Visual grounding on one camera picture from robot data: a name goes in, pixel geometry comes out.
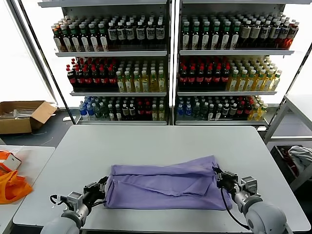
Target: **white table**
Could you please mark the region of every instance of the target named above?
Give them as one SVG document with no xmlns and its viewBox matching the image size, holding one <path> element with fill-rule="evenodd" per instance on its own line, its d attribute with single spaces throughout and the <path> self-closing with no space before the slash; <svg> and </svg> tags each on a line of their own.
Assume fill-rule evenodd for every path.
<svg viewBox="0 0 312 234">
<path fill-rule="evenodd" d="M 44 226 L 64 207 L 51 209 L 50 195 L 82 192 L 84 185 L 110 173 L 112 164 L 169 165 L 215 155 L 224 170 L 258 180 L 265 201 L 280 207 L 293 231 L 311 228 L 265 144 L 251 126 L 74 125 L 58 145 L 13 222 Z M 236 206 L 235 217 L 246 223 Z M 239 233 L 226 211 L 92 209 L 85 230 Z"/>
<path fill-rule="evenodd" d="M 307 141 L 312 140 L 312 136 L 273 136 L 281 123 L 285 114 L 292 110 L 298 118 L 312 131 L 312 95 L 292 95 L 284 96 L 286 102 L 281 105 L 275 119 L 264 136 L 264 142 L 269 141 Z M 297 190 L 307 179 L 312 176 L 312 164 L 307 167 L 291 184 L 293 191 Z"/>
<path fill-rule="evenodd" d="M 15 156 L 22 161 L 18 168 L 18 175 L 26 177 L 26 181 L 33 185 L 55 148 L 0 145 L 0 150 L 7 150 L 13 153 L 18 151 Z M 0 234 L 9 233 L 11 220 L 22 202 L 23 198 L 10 204 L 0 205 Z"/>
</svg>

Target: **bottle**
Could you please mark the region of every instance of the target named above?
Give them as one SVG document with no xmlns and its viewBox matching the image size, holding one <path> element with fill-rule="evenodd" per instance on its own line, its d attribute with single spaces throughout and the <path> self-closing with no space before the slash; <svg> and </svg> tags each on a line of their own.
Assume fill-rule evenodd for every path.
<svg viewBox="0 0 312 234">
<path fill-rule="evenodd" d="M 237 104 L 234 103 L 234 104 L 231 105 L 231 107 L 230 107 L 230 111 L 229 111 L 230 118 L 233 119 L 233 118 L 235 117 L 236 111 L 237 111 Z"/>
<path fill-rule="evenodd" d="M 250 34 L 249 34 L 249 39 L 248 39 L 248 48 L 256 48 L 256 41 L 260 35 L 261 31 L 261 21 L 257 20 L 255 22 L 255 25 L 252 27 Z"/>
<path fill-rule="evenodd" d="M 153 119 L 153 121 L 157 121 L 157 117 L 158 117 L 157 106 L 156 106 L 156 104 L 153 104 L 152 105 L 152 119 Z"/>
<path fill-rule="evenodd" d="M 262 105 L 262 108 L 261 108 L 261 110 L 258 111 L 258 115 L 256 117 L 257 121 L 264 119 L 264 116 L 265 116 L 265 114 L 267 112 L 267 108 L 268 108 L 267 104 L 263 104 Z"/>
<path fill-rule="evenodd" d="M 155 70 L 151 70 L 151 92 L 158 92 L 158 79 Z"/>
<path fill-rule="evenodd" d="M 159 70 L 159 72 L 158 72 L 158 83 L 159 83 L 159 91 L 165 92 L 166 88 L 165 88 L 165 78 L 164 78 L 164 71 L 163 70 Z"/>
<path fill-rule="evenodd" d="M 189 26 L 190 26 L 190 22 L 185 21 L 183 31 L 182 31 L 182 49 L 183 50 L 187 50 L 189 48 L 189 40 L 190 40 Z"/>
<path fill-rule="evenodd" d="M 267 77 L 264 79 L 263 84 L 261 86 L 261 91 L 268 91 L 272 82 L 272 76 L 274 71 L 270 69 L 267 73 Z"/>
<path fill-rule="evenodd" d="M 193 87 L 194 82 L 195 82 L 195 77 L 196 77 L 195 67 L 191 66 L 191 70 L 190 70 L 188 78 L 187 78 L 187 86 L 188 87 L 190 87 L 190 88 Z"/>
<path fill-rule="evenodd" d="M 254 83 L 254 77 L 255 77 L 255 70 L 251 70 L 249 76 L 246 79 L 244 91 L 249 92 L 252 89 L 253 83 Z"/>
<path fill-rule="evenodd" d="M 276 21 L 274 26 L 271 28 L 267 48 L 275 48 L 275 41 L 280 33 L 281 27 L 280 27 L 281 21 Z"/>
<path fill-rule="evenodd" d="M 227 85 L 227 90 L 229 90 L 230 92 L 235 91 L 235 86 L 237 83 L 237 74 L 238 74 L 238 70 L 236 70 L 236 69 L 233 70 L 231 78 L 230 78 L 228 85 Z"/>
<path fill-rule="evenodd" d="M 256 120 L 256 118 L 258 116 L 259 107 L 260 107 L 259 104 L 254 105 L 253 110 L 250 112 L 250 114 L 247 117 L 247 120 Z"/>
<path fill-rule="evenodd" d="M 237 41 L 239 38 L 240 25 L 241 25 L 241 22 L 239 22 L 239 21 L 236 21 L 234 23 L 234 31 L 232 32 L 231 39 L 230 39 L 230 42 L 231 42 L 230 43 L 230 50 L 234 50 L 236 48 Z"/>
<path fill-rule="evenodd" d="M 252 22 L 250 20 L 247 20 L 244 25 L 241 26 L 240 31 L 240 38 L 239 38 L 239 47 L 240 48 L 246 48 L 247 47 L 247 41 L 250 35 L 250 32 L 252 30 L 251 24 Z"/>
<path fill-rule="evenodd" d="M 200 112 L 200 106 L 199 106 L 199 102 L 196 102 L 194 108 L 193 108 L 193 112 L 192 112 L 192 117 L 197 118 L 199 116 L 199 112 Z"/>
<path fill-rule="evenodd" d="M 296 36 L 298 30 L 299 30 L 299 22 L 295 22 L 294 25 L 292 25 L 289 29 L 289 33 L 287 34 L 287 37 L 284 41 L 284 45 L 283 45 L 283 48 L 285 49 L 289 49 L 290 46 L 292 45 L 293 43 L 293 39 L 294 37 Z"/>
<path fill-rule="evenodd" d="M 241 71 L 241 76 L 239 77 L 236 86 L 235 86 L 235 90 L 238 92 L 242 92 L 244 90 L 244 86 L 246 83 L 246 75 L 247 75 L 247 70 L 242 70 Z"/>
<path fill-rule="evenodd" d="M 94 24 L 92 24 L 92 23 L 89 24 L 89 30 L 90 30 L 90 40 L 91 40 L 91 44 L 92 44 L 92 50 L 95 52 L 98 52 L 99 51 L 98 45 L 100 44 L 98 42 L 99 35 L 96 32 Z"/>
<path fill-rule="evenodd" d="M 67 26 L 65 24 L 62 24 L 60 26 L 61 30 L 62 30 L 62 39 L 65 43 L 66 49 L 68 52 L 74 52 L 74 44 L 72 42 L 72 40 L 70 40 L 70 35 L 67 31 Z"/>
<path fill-rule="evenodd" d="M 285 21 L 285 23 L 281 26 L 280 33 L 275 41 L 276 48 L 278 49 L 284 48 L 284 43 L 289 31 L 290 31 L 289 21 Z"/>
<path fill-rule="evenodd" d="M 212 39 L 211 39 L 211 50 L 218 49 L 218 42 L 219 42 L 219 27 L 220 22 L 215 21 L 214 22 L 214 32 L 212 33 Z"/>
<path fill-rule="evenodd" d="M 195 21 L 192 32 L 192 50 L 197 50 L 198 39 L 199 39 L 199 22 Z"/>
<path fill-rule="evenodd" d="M 208 47 L 208 42 L 209 42 L 209 25 L 210 22 L 209 21 L 205 21 L 204 22 L 204 29 L 203 29 L 203 33 L 202 33 L 202 37 L 201 37 L 201 50 L 207 50 Z"/>
<path fill-rule="evenodd" d="M 271 86 L 270 91 L 275 91 L 275 89 L 276 89 L 276 87 L 277 87 L 277 85 L 279 83 L 281 74 L 282 74 L 282 70 L 278 70 L 275 73 L 274 81 L 272 82 L 273 85 Z"/>
<path fill-rule="evenodd" d="M 144 93 L 149 92 L 149 82 L 148 82 L 148 78 L 146 75 L 146 71 L 142 71 L 142 91 Z"/>
<path fill-rule="evenodd" d="M 256 80 L 256 82 L 253 83 L 252 91 L 260 91 L 261 90 L 261 86 L 263 84 L 265 73 L 266 73 L 266 70 L 264 70 L 264 69 L 262 69 L 260 71 L 258 79 Z"/>
</svg>

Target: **yellow juice bottle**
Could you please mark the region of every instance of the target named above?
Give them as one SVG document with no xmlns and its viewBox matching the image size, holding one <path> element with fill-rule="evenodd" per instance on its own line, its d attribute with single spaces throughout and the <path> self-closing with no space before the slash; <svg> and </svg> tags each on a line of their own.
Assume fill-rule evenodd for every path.
<svg viewBox="0 0 312 234">
<path fill-rule="evenodd" d="M 271 82 L 272 82 L 273 74 L 274 74 L 274 71 L 272 69 L 270 69 L 268 71 L 267 77 L 263 81 L 263 84 L 261 86 L 261 91 L 268 91 L 269 90 L 269 87 L 270 87 Z"/>
</svg>

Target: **gray floor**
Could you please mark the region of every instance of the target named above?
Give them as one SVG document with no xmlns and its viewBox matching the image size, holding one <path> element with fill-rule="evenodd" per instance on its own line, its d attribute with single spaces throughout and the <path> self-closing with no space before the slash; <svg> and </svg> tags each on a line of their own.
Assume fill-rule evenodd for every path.
<svg viewBox="0 0 312 234">
<path fill-rule="evenodd" d="M 273 113 L 268 113 L 267 117 L 272 116 Z M 67 112 L 59 111 L 55 116 L 52 116 L 47 123 L 39 130 L 31 134 L 18 135 L 0 135 L 0 138 L 7 145 L 33 145 L 33 146 L 54 146 L 57 147 L 68 128 L 72 125 L 70 121 L 63 122 L 63 117 L 67 116 Z M 287 113 L 277 128 L 274 136 L 312 136 L 310 131 L 294 113 Z M 311 142 L 270 142 L 268 144 L 269 151 L 274 145 L 298 145 L 301 144 L 312 148 Z M 312 200 L 310 193 L 305 190 L 299 190 L 300 198 L 297 197 L 303 210 L 305 211 L 309 220 L 312 220 Z M 11 234 L 39 234 L 40 228 L 25 228 L 14 226 Z"/>
</svg>

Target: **juice bottle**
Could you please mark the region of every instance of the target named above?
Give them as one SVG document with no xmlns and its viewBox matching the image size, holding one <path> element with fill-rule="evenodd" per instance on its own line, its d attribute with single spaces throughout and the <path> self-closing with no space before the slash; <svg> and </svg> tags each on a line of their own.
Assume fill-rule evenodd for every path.
<svg viewBox="0 0 312 234">
<path fill-rule="evenodd" d="M 272 69 L 270 69 L 268 71 L 267 77 L 264 79 L 263 84 L 261 86 L 262 91 L 268 91 L 269 90 L 269 87 L 270 87 L 271 82 L 272 82 L 273 74 L 274 74 L 274 71 Z"/>
<path fill-rule="evenodd" d="M 254 79 L 255 79 L 255 70 L 251 70 L 249 76 L 246 78 L 245 86 L 244 86 L 244 91 L 249 92 L 252 89 Z"/>
<path fill-rule="evenodd" d="M 234 70 L 231 75 L 231 79 L 228 82 L 227 90 L 231 92 L 235 91 L 235 86 L 237 83 L 237 74 L 238 74 L 238 70 Z"/>
<path fill-rule="evenodd" d="M 238 79 L 238 81 L 236 82 L 236 86 L 235 86 L 235 90 L 242 92 L 244 90 L 244 86 L 246 83 L 246 76 L 247 76 L 247 70 L 242 70 L 241 71 L 241 76 Z"/>
<path fill-rule="evenodd" d="M 257 80 L 253 83 L 252 91 L 260 91 L 261 90 L 261 86 L 263 84 L 265 73 L 266 73 L 266 70 L 264 70 L 264 69 L 262 69 L 260 71 L 260 74 L 259 74 Z"/>
<path fill-rule="evenodd" d="M 272 82 L 273 85 L 272 85 L 272 87 L 270 88 L 270 91 L 275 91 L 275 89 L 276 89 L 276 87 L 277 87 L 277 85 L 278 85 L 278 83 L 279 83 L 281 74 L 282 74 L 282 70 L 278 70 L 278 71 L 276 72 L 276 74 L 275 74 L 275 79 L 274 79 L 274 81 Z"/>
<path fill-rule="evenodd" d="M 155 70 L 151 70 L 151 84 L 150 90 L 151 92 L 158 92 L 158 79 Z"/>
</svg>

